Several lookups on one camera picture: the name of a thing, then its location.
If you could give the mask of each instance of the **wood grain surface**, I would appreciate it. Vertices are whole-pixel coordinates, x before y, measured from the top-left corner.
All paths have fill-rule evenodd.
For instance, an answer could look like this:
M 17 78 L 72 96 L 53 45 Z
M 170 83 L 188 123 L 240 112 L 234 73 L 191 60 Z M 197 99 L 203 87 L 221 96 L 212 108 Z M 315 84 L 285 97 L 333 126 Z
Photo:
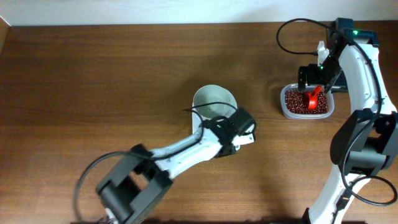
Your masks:
M 333 135 L 349 116 L 347 93 L 322 120 L 287 120 L 280 91 L 312 56 L 278 48 L 281 23 L 11 27 L 0 64 L 0 223 L 70 223 L 72 193 L 96 157 L 143 143 L 162 147 L 191 133 L 203 85 L 227 88 L 259 124 L 257 141 L 235 156 L 198 164 L 175 179 L 151 218 L 242 222 L 300 218 L 331 170 Z M 376 30 L 380 66 L 398 104 L 398 22 Z M 325 30 L 295 23 L 281 34 L 292 50 L 314 50 Z M 87 220 L 103 216 L 95 185 L 118 159 L 95 168 L 81 192 Z M 398 185 L 398 162 L 381 176 Z M 389 200 L 372 181 L 361 195 Z M 355 200 L 344 220 L 397 223 L 398 205 Z

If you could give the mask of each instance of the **cable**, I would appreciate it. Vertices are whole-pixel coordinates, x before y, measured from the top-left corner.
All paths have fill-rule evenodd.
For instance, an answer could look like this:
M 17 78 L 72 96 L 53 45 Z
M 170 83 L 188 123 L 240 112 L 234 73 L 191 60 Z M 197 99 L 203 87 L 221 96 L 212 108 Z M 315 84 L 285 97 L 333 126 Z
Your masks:
M 335 224 L 337 218 L 337 212 L 333 212 L 333 219 L 331 220 L 331 224 Z
M 227 106 L 230 106 L 230 107 L 234 108 L 234 110 L 237 110 L 237 108 L 235 106 L 233 106 L 233 105 L 231 105 L 229 103 L 225 103 L 225 102 L 205 103 L 205 104 L 202 104 L 202 105 L 192 106 L 190 109 L 195 109 L 195 108 L 199 108 L 199 107 L 202 107 L 202 106 L 209 106 L 209 105 L 214 105 L 214 104 L 227 105 Z
M 193 109 L 194 109 L 194 108 L 199 108 L 199 107 L 202 107 L 202 106 L 213 105 L 213 104 L 229 105 L 230 107 L 232 107 L 232 108 L 234 108 L 235 110 L 237 110 L 236 107 L 234 107 L 233 105 L 231 105 L 231 104 L 229 104 L 229 103 L 224 103 L 224 102 L 212 102 L 212 103 L 206 103 L 206 104 L 204 104 L 204 105 L 197 105 L 197 106 L 194 106 L 194 107 L 192 107 L 192 108 L 185 109 L 185 110 L 183 110 L 183 111 L 189 111 L 189 112 L 191 112 L 191 113 L 195 113 L 195 114 L 199 117 L 199 119 L 200 119 L 200 121 L 201 121 L 201 123 L 202 123 L 202 122 L 203 122 L 203 118 L 200 116 L 200 114 L 199 114 L 198 112 L 196 112 L 196 111 L 193 110 Z M 81 173 L 80 178 L 79 178 L 79 179 L 77 180 L 77 182 L 76 182 L 75 190 L 74 190 L 74 193 L 73 193 L 73 202 L 72 202 L 72 204 L 73 204 L 73 205 L 72 205 L 72 206 L 73 206 L 73 212 L 75 213 L 76 219 L 79 221 L 79 223 L 87 223 L 86 221 L 84 221 L 84 219 L 83 219 L 83 217 L 82 217 L 82 215 L 81 215 L 81 213 L 80 213 L 80 209 L 79 209 L 79 203 L 78 203 L 78 201 L 79 201 L 80 189 L 81 189 L 81 186 L 82 186 L 83 183 L 84 183 L 84 180 L 86 179 L 86 176 L 87 176 L 88 173 L 90 172 L 90 170 L 92 170 L 92 168 L 94 168 L 94 167 L 95 167 L 96 165 L 98 165 L 100 162 L 104 161 L 105 159 L 109 159 L 109 158 L 115 157 L 115 156 L 136 156 L 136 157 L 143 158 L 143 159 L 147 159 L 147 160 L 150 160 L 150 161 L 158 161 L 158 160 L 162 160 L 162 159 L 168 159 L 168 158 L 170 158 L 170 157 L 172 157 L 172 156 L 174 156 L 174 155 L 176 155 L 176 154 L 178 154 L 178 153 L 180 153 L 180 152 L 182 152 L 182 151 L 188 149 L 189 147 L 192 147 L 193 145 L 199 143 L 199 142 L 202 140 L 202 138 L 203 138 L 203 133 L 204 133 L 204 132 L 205 132 L 205 128 L 204 128 L 203 126 L 201 126 L 200 137 L 199 137 L 193 144 L 190 144 L 189 146 L 184 147 L 184 148 L 181 149 L 181 150 L 178 150 L 178 151 L 176 151 L 176 152 L 173 152 L 173 153 L 167 154 L 167 155 L 165 155 L 165 156 L 161 156 L 161 157 L 149 157 L 149 156 L 145 156 L 145 155 L 136 153 L 136 152 L 134 152 L 134 151 L 116 151 L 116 152 L 109 152 L 109 153 L 104 154 L 104 155 L 98 157 L 97 159 L 95 159 L 95 160 L 94 160 L 93 162 L 91 162 L 91 163 L 86 167 L 86 169 Z
M 373 125 L 373 123 L 380 117 L 380 113 L 381 113 L 381 106 L 382 106 L 382 101 L 383 101 L 383 99 L 381 98 L 381 87 L 380 87 L 380 83 L 379 83 L 379 80 L 378 80 L 378 78 L 377 78 L 376 71 L 375 71 L 375 69 L 374 69 L 372 60 L 368 57 L 368 55 L 366 54 L 366 52 L 362 49 L 361 46 L 359 46 L 359 44 L 358 44 L 357 42 L 355 42 L 353 39 L 347 37 L 344 33 L 340 32 L 339 30 L 336 30 L 336 29 L 334 29 L 334 28 L 332 28 L 332 27 L 330 27 L 330 26 L 328 26 L 328 25 L 326 25 L 326 24 L 323 24 L 323 23 L 321 23 L 321 22 L 314 21 L 314 20 L 312 20 L 312 19 L 306 19 L 306 18 L 292 19 L 292 20 L 289 20 L 289 21 L 287 21 L 287 22 L 285 22 L 285 23 L 283 23 L 283 24 L 281 25 L 281 27 L 280 27 L 280 28 L 278 29 L 278 31 L 277 31 L 277 36 L 276 36 L 276 38 L 277 38 L 277 43 L 278 43 L 279 47 L 280 47 L 282 50 L 284 50 L 284 51 L 286 51 L 286 52 L 288 52 L 288 53 L 292 53 L 292 54 L 312 54 L 312 53 L 314 53 L 314 52 L 312 52 L 312 53 L 311 53 L 311 52 L 292 52 L 292 51 L 289 51 L 289 50 L 285 49 L 285 48 L 280 44 L 280 42 L 279 42 L 279 32 L 280 32 L 281 28 L 283 28 L 283 27 L 286 26 L 287 24 L 289 24 L 289 23 L 291 23 L 291 22 L 295 22 L 295 21 L 307 21 L 307 22 L 311 22 L 311 23 L 313 23 L 313 24 L 322 26 L 322 27 L 324 27 L 324 28 L 326 28 L 326 29 L 328 29 L 328 30 L 331 30 L 332 32 L 335 32 L 335 33 L 339 34 L 340 36 L 342 36 L 343 38 L 345 38 L 350 44 L 353 44 L 356 48 L 358 48 L 358 50 L 361 52 L 361 54 L 362 54 L 363 57 L 365 58 L 366 62 L 368 63 L 368 65 L 369 65 L 369 67 L 370 67 L 370 69 L 371 69 L 371 72 L 372 72 L 372 76 L 373 76 L 373 79 L 374 79 L 374 84 L 375 84 L 375 86 L 376 86 L 376 91 L 377 91 L 377 98 L 378 98 L 377 110 L 376 110 L 376 114 L 373 116 L 373 118 L 372 118 L 372 119 L 371 119 L 371 120 L 370 120 L 370 121 L 369 121 L 369 122 L 356 134 L 356 135 L 355 135 L 355 137 L 353 138 L 353 140 L 348 144 L 348 147 L 347 147 L 347 149 L 346 149 L 346 153 L 345 153 L 345 156 L 344 156 L 344 159 L 343 159 L 343 163 L 342 163 L 342 165 L 341 165 L 341 170 L 342 170 L 342 172 L 341 172 L 341 179 L 342 179 L 342 181 L 343 181 L 343 184 L 344 184 L 344 187 L 346 188 L 346 190 L 347 190 L 349 193 L 351 193 L 354 197 L 356 197 L 358 200 L 360 200 L 360 201 L 362 201 L 362 202 L 365 202 L 365 203 L 368 203 L 368 204 L 371 204 L 371 205 L 377 205 L 377 206 L 386 206 L 386 205 L 391 205 L 391 204 L 395 203 L 395 202 L 397 201 L 397 189 L 396 189 L 396 188 L 393 186 L 393 184 L 390 183 L 388 180 L 386 180 L 386 179 L 384 179 L 384 178 L 382 178 L 382 177 L 372 176 L 372 175 L 368 175 L 368 176 L 365 176 L 365 177 L 363 177 L 363 178 L 359 178 L 359 179 L 361 179 L 361 180 L 363 180 L 363 179 L 378 179 L 378 180 L 383 181 L 384 183 L 386 183 L 388 186 L 391 187 L 392 191 L 394 192 L 394 197 L 393 197 L 392 200 L 390 200 L 390 201 L 388 201 L 388 202 L 374 202 L 374 201 L 372 201 L 372 200 L 368 200 L 368 199 L 366 199 L 366 198 L 364 198 L 364 197 L 362 197 L 362 196 L 359 196 L 358 194 L 356 194 L 355 192 L 353 192 L 353 191 L 351 190 L 351 188 L 352 188 L 356 183 L 358 183 L 359 180 L 352 182 L 352 185 L 351 185 L 351 187 L 350 187 L 350 186 L 348 185 L 347 180 L 346 180 L 346 177 L 345 177 L 345 175 L 344 175 L 344 173 L 345 173 L 345 165 L 346 165 L 346 161 L 347 161 L 347 158 L 348 158 L 348 156 L 349 156 L 349 152 L 350 152 L 351 147 L 352 147 L 353 144 L 358 140 L 358 138 L 360 137 L 360 135 L 362 135 L 362 133 L 364 132 L 364 130 L 367 129 L 368 127 L 370 127 L 371 125 Z
M 297 55 L 314 55 L 314 56 L 317 56 L 318 55 L 318 51 L 315 51 L 315 52 L 294 52 L 294 51 L 291 51 L 291 50 L 287 50 L 285 47 L 283 47 L 282 46 L 282 44 L 280 43 L 280 41 L 279 41 L 279 33 L 280 33 L 280 31 L 282 30 L 282 28 L 284 27 L 284 26 L 286 26 L 287 24 L 290 24 L 291 22 L 294 22 L 294 21 L 307 21 L 307 22 L 317 22 L 317 23 L 319 23 L 318 25 L 320 25 L 321 26 L 321 22 L 318 22 L 318 21 L 313 21 L 313 20 L 311 20 L 311 19 L 305 19 L 305 18 L 299 18 L 299 19 L 292 19 L 292 20 L 289 20 L 289 21 L 287 21 L 287 22 L 285 22 L 285 23 L 283 23 L 280 27 L 279 27 L 279 29 L 278 29 L 278 31 L 276 32 L 276 42 L 278 43 L 278 46 L 282 49 L 282 50 L 284 50 L 284 51 L 286 51 L 287 53 L 290 53 L 290 54 L 297 54 Z

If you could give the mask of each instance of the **white wall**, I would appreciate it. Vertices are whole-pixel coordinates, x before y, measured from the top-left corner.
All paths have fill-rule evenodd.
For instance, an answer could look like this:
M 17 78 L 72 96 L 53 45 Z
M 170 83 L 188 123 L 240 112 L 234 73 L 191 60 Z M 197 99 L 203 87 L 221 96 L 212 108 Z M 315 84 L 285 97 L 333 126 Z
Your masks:
M 0 0 L 12 26 L 398 19 L 398 0 Z

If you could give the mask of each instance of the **white cup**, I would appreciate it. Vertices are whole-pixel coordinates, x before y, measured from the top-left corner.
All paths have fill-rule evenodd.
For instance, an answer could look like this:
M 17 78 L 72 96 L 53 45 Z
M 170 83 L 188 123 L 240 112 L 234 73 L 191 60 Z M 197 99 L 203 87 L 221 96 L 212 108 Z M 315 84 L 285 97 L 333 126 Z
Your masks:
M 203 105 L 206 103 L 223 102 L 238 107 L 234 96 L 227 90 L 218 85 L 205 85 L 201 87 L 193 96 L 192 106 Z M 198 112 L 203 120 L 211 119 L 216 116 L 225 116 L 229 118 L 235 109 L 223 104 L 213 104 L 194 109 Z M 199 128 L 200 118 L 197 114 L 192 113 L 192 133 Z

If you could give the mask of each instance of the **red beans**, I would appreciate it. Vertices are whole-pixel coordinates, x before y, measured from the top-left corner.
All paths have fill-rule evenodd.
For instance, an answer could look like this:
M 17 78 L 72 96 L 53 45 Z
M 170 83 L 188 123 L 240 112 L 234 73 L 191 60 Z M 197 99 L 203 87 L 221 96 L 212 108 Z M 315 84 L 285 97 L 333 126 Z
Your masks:
M 285 102 L 287 109 L 296 114 L 324 114 L 328 112 L 328 103 L 326 94 L 320 92 L 318 94 L 318 106 L 315 110 L 308 109 L 308 98 L 305 96 L 307 92 L 286 91 Z

